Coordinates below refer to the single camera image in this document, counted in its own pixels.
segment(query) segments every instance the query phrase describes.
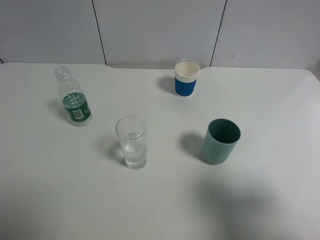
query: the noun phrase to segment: cup rim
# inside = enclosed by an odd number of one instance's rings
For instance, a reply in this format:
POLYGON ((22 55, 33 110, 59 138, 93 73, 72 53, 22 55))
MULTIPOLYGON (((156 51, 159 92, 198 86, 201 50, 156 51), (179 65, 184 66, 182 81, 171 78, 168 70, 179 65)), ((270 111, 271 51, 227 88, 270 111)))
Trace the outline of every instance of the cup rim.
POLYGON ((217 119, 212 120, 212 121, 209 123, 207 130, 208 130, 208 133, 209 133, 209 136, 210 136, 211 139, 213 139, 213 140, 216 141, 217 143, 224 144, 224 145, 234 144, 234 143, 236 143, 237 141, 239 141, 239 139, 240 139, 240 137, 241 137, 241 130, 240 130, 240 128, 238 127, 238 125, 235 124, 233 121, 231 121, 231 120, 229 120, 229 119, 226 119, 226 118, 217 118, 217 119), (239 131, 239 137, 238 137, 235 141, 230 142, 230 143, 218 141, 217 139, 215 139, 215 138, 211 135, 209 128, 210 128, 210 125, 213 124, 213 123, 214 123, 215 121, 217 121, 217 120, 225 120, 225 121, 228 121, 228 122, 232 123, 233 125, 235 125, 236 128, 237 128, 237 130, 239 131))
POLYGON ((146 123, 146 121, 145 121, 145 120, 143 120, 141 117, 136 116, 136 115, 124 116, 123 118, 121 118, 121 119, 116 123, 116 125, 115 125, 115 132, 116 132, 116 134, 118 135, 118 137, 119 137, 119 138, 122 138, 122 139, 126 139, 125 137, 123 137, 123 136, 121 136, 121 135, 119 134, 118 129, 117 129, 117 128, 118 128, 118 124, 119 124, 123 119, 126 119, 126 118, 137 118, 137 119, 142 120, 142 122, 144 123, 144 130, 143 130, 143 133, 141 133, 141 135, 140 135, 140 136, 137 136, 137 137, 131 138, 130 140, 135 140, 135 139, 139 139, 140 137, 142 137, 142 136, 145 134, 145 132, 146 132, 146 129, 147 129, 147 123, 146 123))
POLYGON ((184 77, 184 78, 194 78, 194 77, 196 77, 200 73, 200 68, 201 68, 200 64, 197 61, 189 59, 189 58, 180 59, 180 60, 176 61, 175 64, 174 64, 174 71, 179 76, 184 77), (198 67, 198 70, 196 72, 188 73, 188 75, 192 75, 192 76, 184 76, 184 74, 182 72, 180 72, 179 70, 177 70, 177 68, 176 68, 178 64, 183 63, 183 62, 190 62, 190 63, 195 64, 198 67))

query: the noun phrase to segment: cup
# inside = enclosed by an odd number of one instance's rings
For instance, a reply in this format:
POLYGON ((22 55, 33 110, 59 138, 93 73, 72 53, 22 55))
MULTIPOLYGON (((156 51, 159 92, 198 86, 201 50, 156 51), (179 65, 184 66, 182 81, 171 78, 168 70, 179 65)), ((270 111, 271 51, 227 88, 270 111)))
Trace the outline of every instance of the cup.
POLYGON ((147 163, 147 124, 138 116, 125 116, 115 126, 126 166, 142 169, 147 163))
POLYGON ((221 164, 240 139, 239 127, 227 119, 215 119, 210 122, 202 147, 202 156, 209 164, 221 164))
POLYGON ((175 63, 175 92, 180 97, 188 97, 194 92, 200 65, 191 59, 181 59, 175 63))

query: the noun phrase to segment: white wall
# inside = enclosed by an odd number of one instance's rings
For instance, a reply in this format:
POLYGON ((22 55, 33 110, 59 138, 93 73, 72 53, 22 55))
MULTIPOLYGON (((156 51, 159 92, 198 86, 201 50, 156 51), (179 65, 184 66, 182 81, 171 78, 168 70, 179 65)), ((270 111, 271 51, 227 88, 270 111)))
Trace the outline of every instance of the white wall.
POLYGON ((4 62, 105 64, 90 0, 0 0, 4 62))
POLYGON ((225 0, 93 1, 108 65, 210 65, 225 0))
POLYGON ((212 66, 313 70, 320 0, 227 0, 212 66))

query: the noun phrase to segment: wall seam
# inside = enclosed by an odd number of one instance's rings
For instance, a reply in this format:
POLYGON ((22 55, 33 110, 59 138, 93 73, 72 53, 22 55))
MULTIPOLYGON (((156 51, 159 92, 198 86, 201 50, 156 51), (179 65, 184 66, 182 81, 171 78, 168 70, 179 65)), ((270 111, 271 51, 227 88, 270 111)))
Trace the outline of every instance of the wall seam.
POLYGON ((227 1, 228 1, 228 0, 225 0, 225 3, 224 3, 224 7, 223 7, 221 19, 220 19, 220 25, 219 25, 218 33, 217 33, 217 35, 216 35, 216 39, 215 39, 215 43, 214 43, 214 48, 213 48, 213 52, 212 52, 212 57, 211 57, 211 61, 210 61, 210 67, 212 67, 212 61, 213 61, 213 59, 214 59, 214 54, 215 54, 215 51, 216 51, 216 46, 217 46, 217 42, 218 42, 218 37, 219 37, 219 34, 220 34, 220 28, 221 28, 221 25, 222 25, 222 21, 223 21, 223 19, 224 19, 227 1))
POLYGON ((100 34, 100 28, 99 28, 98 18, 97 18, 97 14, 96 14, 96 8, 95 8, 94 0, 91 0, 91 2, 92 2, 93 11, 94 11, 96 26, 97 26, 97 28, 98 28, 98 33, 99 33, 99 38, 100 38, 100 43, 101 43, 101 48, 102 48, 104 63, 105 63, 105 65, 107 65, 107 60, 106 60, 104 45, 103 45, 103 43, 102 43, 102 38, 101 38, 101 34, 100 34))

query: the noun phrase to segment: white cup rim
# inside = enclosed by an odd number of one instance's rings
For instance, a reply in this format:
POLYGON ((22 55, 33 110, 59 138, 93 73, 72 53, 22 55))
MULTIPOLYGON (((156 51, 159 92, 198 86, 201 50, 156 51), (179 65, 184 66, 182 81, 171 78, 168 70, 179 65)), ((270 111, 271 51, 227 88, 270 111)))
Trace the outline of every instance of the white cup rim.
POLYGON ((179 61, 177 61, 174 65, 174 71, 181 77, 184 77, 184 78, 194 78, 196 77, 199 73, 200 73, 200 64, 195 61, 195 60, 192 60, 192 59, 187 59, 187 58, 184 58, 184 59, 180 59, 179 61), (195 71, 195 72, 188 72, 188 73, 183 73, 181 71, 179 71, 177 69, 177 65, 180 64, 180 63, 183 63, 183 62, 189 62, 189 63, 193 63, 195 64, 197 67, 198 67, 198 70, 195 71))

